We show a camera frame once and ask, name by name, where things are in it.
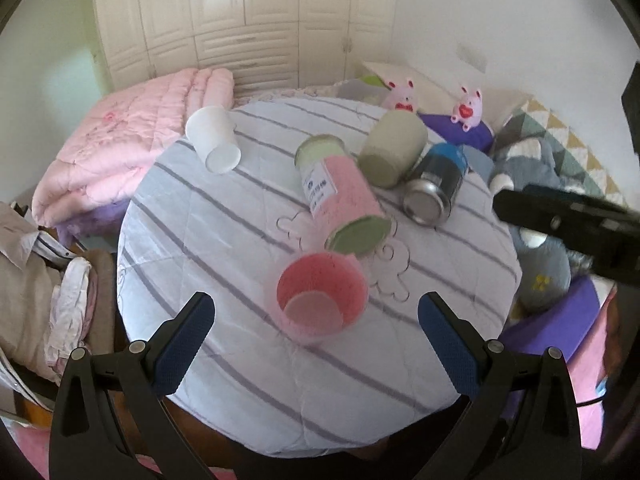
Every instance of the white plastic cup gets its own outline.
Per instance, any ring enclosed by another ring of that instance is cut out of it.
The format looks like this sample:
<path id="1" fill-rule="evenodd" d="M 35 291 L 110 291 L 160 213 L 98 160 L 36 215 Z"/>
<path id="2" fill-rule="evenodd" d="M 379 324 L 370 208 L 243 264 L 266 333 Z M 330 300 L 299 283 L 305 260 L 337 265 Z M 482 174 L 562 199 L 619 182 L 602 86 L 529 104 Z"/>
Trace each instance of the white plastic cup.
<path id="1" fill-rule="evenodd" d="M 187 120 L 186 137 L 211 173 L 228 173 L 240 162 L 234 128 L 229 113 L 220 106 L 201 108 Z"/>

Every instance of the purple pillow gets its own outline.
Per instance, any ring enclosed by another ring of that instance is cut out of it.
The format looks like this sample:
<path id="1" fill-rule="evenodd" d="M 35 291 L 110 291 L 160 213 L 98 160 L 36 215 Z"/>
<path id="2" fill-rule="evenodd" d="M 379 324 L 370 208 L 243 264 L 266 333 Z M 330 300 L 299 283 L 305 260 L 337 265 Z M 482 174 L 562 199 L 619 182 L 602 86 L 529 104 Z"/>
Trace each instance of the purple pillow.
<path id="1" fill-rule="evenodd" d="M 465 132 L 462 129 L 462 123 L 452 123 L 449 115 L 418 113 L 418 117 L 422 119 L 422 122 L 428 128 L 455 146 L 466 144 L 483 153 L 489 153 L 491 146 L 494 145 L 494 136 L 484 123 L 480 123 L 475 128 Z"/>
<path id="2" fill-rule="evenodd" d="M 507 350 L 542 355 L 549 346 L 561 349 L 568 361 L 600 313 L 600 301 L 588 276 L 572 281 L 569 292 L 546 312 L 530 316 L 502 332 Z"/>

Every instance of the white cloth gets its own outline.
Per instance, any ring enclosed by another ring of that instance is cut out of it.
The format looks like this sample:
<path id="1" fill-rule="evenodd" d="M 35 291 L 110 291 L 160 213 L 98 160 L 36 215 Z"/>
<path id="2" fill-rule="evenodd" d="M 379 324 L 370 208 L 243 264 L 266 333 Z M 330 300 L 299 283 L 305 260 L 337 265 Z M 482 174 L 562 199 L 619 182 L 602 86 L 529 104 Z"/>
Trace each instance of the white cloth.
<path id="1" fill-rule="evenodd" d="M 316 456 L 372 444 L 458 398 L 417 322 L 436 290 L 484 338 L 498 336 L 520 283 L 507 227 L 476 174 L 466 177 L 442 228 L 398 209 L 400 192 L 377 191 L 392 235 L 363 261 L 370 301 L 350 328 L 302 348 L 266 315 L 283 257 L 317 247 L 293 155 L 332 133 L 359 152 L 386 112 L 316 98 L 255 102 L 230 114 L 238 167 L 213 175 L 187 140 L 142 181 L 120 234 L 118 307 L 127 334 L 148 339 L 196 291 L 216 322 L 177 393 L 178 405 L 266 455 Z M 442 141 L 431 134 L 434 142 Z"/>
<path id="2" fill-rule="evenodd" d="M 53 290 L 44 353 L 47 365 L 56 372 L 61 371 L 58 361 L 66 362 L 81 342 L 90 271 L 87 260 L 74 258 L 66 268 L 62 283 Z"/>

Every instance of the white wardrobe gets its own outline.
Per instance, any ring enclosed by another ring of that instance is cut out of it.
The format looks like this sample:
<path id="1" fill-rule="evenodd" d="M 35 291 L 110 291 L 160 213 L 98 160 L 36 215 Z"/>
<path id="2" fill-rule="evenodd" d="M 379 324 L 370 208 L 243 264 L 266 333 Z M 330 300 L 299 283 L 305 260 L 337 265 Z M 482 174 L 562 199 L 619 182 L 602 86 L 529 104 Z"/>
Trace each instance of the white wardrobe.
<path id="1" fill-rule="evenodd" d="M 115 89 L 224 66 L 236 95 L 332 84 L 386 61 L 396 0 L 94 0 Z"/>

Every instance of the can bottom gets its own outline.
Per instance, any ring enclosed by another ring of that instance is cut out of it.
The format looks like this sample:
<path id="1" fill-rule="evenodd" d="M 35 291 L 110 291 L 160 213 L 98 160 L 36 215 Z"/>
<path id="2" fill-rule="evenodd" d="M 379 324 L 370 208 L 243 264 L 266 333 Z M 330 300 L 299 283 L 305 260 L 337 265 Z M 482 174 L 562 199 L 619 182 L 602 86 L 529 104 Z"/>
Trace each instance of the can bottom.
<path id="1" fill-rule="evenodd" d="M 367 254 L 382 243 L 391 232 L 391 220 L 365 216 L 347 224 L 327 238 L 324 248 L 340 254 Z"/>

